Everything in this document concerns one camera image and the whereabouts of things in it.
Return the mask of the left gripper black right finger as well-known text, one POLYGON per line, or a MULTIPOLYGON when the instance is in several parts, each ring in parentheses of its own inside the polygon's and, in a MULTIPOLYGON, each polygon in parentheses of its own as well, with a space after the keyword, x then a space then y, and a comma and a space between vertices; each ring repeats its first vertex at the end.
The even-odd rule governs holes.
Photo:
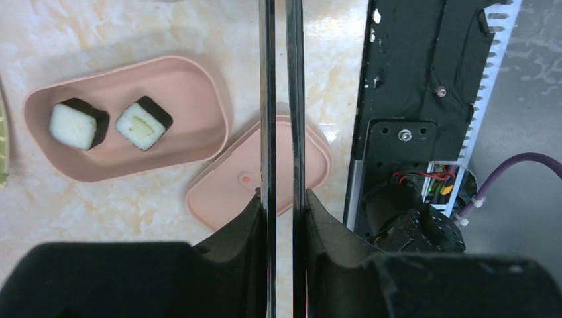
POLYGON ((383 252, 307 197, 309 317, 561 316, 561 290, 535 260, 383 252))

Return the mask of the white rice sushi cube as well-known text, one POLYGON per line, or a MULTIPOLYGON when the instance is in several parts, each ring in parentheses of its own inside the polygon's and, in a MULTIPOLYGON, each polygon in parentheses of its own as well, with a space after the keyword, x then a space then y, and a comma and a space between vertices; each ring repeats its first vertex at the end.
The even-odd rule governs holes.
POLYGON ((109 120, 108 112, 96 109, 81 99, 71 98, 53 106, 48 130, 59 143, 88 151, 105 140, 109 120))

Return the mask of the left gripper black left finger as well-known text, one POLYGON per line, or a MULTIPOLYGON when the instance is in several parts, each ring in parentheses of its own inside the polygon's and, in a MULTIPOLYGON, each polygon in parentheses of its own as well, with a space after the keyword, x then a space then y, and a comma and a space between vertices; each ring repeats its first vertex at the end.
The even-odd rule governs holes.
POLYGON ((50 242, 1 288, 2 317, 264 317, 265 222, 255 195, 186 242, 50 242))

